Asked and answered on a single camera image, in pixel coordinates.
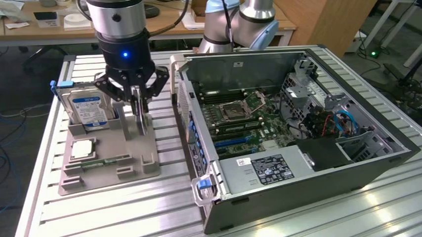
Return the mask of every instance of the floor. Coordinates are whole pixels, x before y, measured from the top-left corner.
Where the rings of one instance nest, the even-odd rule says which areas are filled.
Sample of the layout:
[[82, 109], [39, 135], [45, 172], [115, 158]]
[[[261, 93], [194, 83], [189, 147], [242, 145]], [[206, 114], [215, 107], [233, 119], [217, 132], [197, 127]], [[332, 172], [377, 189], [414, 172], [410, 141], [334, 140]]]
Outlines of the floor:
[[[362, 26], [364, 32], [370, 32], [380, 17], [381, 15], [376, 15], [366, 20]], [[393, 24], [393, 21], [388, 21], [376, 39], [380, 40], [382, 38], [386, 30]], [[422, 36], [404, 28], [389, 46], [390, 55], [381, 55], [381, 57], [377, 59], [378, 63], [392, 63], [404, 73], [406, 73], [409, 69], [405, 68], [402, 64], [408, 60], [421, 42]], [[198, 40], [189, 40], [190, 46], [198, 46], [198, 44]], [[178, 45], [174, 41], [158, 41], [155, 47], [159, 51], [185, 49], [181, 42]], [[369, 50], [376, 47], [377, 41], [374, 40], [373, 44], [369, 46]], [[61, 54], [54, 51], [49, 52], [47, 55], [45, 55], [34, 63], [34, 73], [31, 75], [26, 74], [22, 70], [22, 67], [19, 66], [28, 58], [31, 53], [34, 53], [38, 49], [39, 47], [30, 47], [30, 52], [22, 53], [16, 47], [11, 47], [7, 54], [0, 57], [0, 111], [15, 108], [27, 108], [38, 104], [51, 103], [53, 101], [54, 96], [50, 91], [50, 81], [57, 80], [59, 76], [63, 60]], [[74, 55], [101, 53], [99, 50], [93, 50], [90, 44], [65, 46], [63, 49]], [[346, 54], [344, 56], [344, 61], [358, 73], [362, 73], [368, 69], [372, 69], [377, 66], [376, 63], [362, 59], [354, 53]], [[386, 81], [386, 75], [382, 73], [382, 69], [369, 72], [366, 77], [380, 82]], [[418, 70], [416, 79], [422, 80], [422, 69]], [[49, 111], [49, 109], [49, 106], [34, 109], [28, 112], [28, 115], [34, 116], [43, 114]], [[11, 114], [16, 112], [18, 110], [2, 113]], [[11, 121], [19, 122], [22, 119], [23, 117], [16, 117], [11, 119]], [[32, 168], [36, 161], [46, 122], [47, 116], [39, 118], [27, 118], [26, 132], [22, 138], [10, 146], [4, 147], [7, 154], [15, 163], [18, 177], [22, 182], [22, 193], [11, 208], [0, 213], [0, 237], [14, 236], [16, 231], [22, 205], [24, 203], [26, 192], [31, 181]], [[15, 124], [11, 125], [10, 122], [0, 120], [0, 138], [3, 138], [14, 130], [15, 126]], [[3, 179], [4, 173], [6, 169], [3, 168], [0, 169], [0, 180]], [[0, 185], [0, 210], [15, 199], [18, 192], [18, 182], [14, 178], [14, 175], [11, 175], [6, 182]]]

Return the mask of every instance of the workbench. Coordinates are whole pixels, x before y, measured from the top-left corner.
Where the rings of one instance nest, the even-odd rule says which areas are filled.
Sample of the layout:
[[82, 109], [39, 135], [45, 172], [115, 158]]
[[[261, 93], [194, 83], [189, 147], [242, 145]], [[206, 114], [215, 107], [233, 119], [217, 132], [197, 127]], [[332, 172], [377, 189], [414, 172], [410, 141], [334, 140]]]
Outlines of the workbench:
[[[422, 147], [422, 128], [328, 50], [309, 46], [378, 111]], [[155, 52], [158, 66], [170, 56], [191, 51]], [[66, 57], [59, 81], [93, 81], [105, 70], [102, 55]], [[318, 80], [332, 93], [338, 85], [324, 71]], [[161, 236], [203, 237], [202, 216], [194, 203], [191, 182], [175, 115], [170, 84], [150, 103], [162, 174], [158, 177], [90, 190], [58, 194], [69, 116], [58, 99], [43, 135], [18, 237], [26, 236]], [[211, 236], [386, 236], [422, 233], [422, 154], [389, 170], [362, 189]]]
[[[185, 3], [175, 2], [146, 2], [157, 6], [161, 10], [159, 16], [147, 19], [147, 29], [150, 32], [165, 28], [175, 22], [179, 17], [181, 9]], [[0, 47], [2, 46], [31, 46], [31, 45], [59, 45], [59, 44], [77, 44], [77, 43], [98, 43], [95, 37], [95, 30], [82, 31], [65, 31], [63, 29], [63, 16], [61, 16], [61, 27], [39, 28], [34, 12], [58, 11], [66, 9], [65, 6], [43, 7], [38, 1], [26, 2], [22, 11], [31, 18], [30, 26], [18, 29], [8, 29], [4, 24], [12, 23], [10, 19], [0, 19]], [[277, 5], [276, 19], [280, 22], [277, 36], [282, 36], [278, 45], [288, 46], [297, 26], [288, 19], [282, 10]], [[181, 39], [202, 39], [205, 30], [187, 30], [183, 23], [163, 33], [151, 38], [151, 40], [181, 40]]]

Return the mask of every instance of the paper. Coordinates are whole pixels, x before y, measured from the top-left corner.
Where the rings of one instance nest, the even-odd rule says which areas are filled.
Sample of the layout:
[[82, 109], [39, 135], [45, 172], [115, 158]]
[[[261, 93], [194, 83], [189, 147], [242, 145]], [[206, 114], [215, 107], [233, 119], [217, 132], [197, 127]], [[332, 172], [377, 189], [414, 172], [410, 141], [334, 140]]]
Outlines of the paper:
[[206, 27], [205, 23], [198, 23], [194, 20], [193, 14], [190, 12], [186, 13], [183, 19], [182, 19], [185, 28], [189, 30], [201, 30]]
[[28, 26], [30, 24], [27, 22], [24, 23], [16, 23], [16, 24], [6, 24], [6, 27], [8, 29], [14, 29], [14, 28], [20, 28], [20, 27], [24, 27], [24, 26]]
[[[22, 8], [24, 6], [24, 3], [19, 2], [19, 1], [3, 1], [3, 2], [14, 4], [19, 8], [19, 10], [22, 10]], [[0, 16], [6, 16], [6, 13], [2, 10], [0, 10]]]

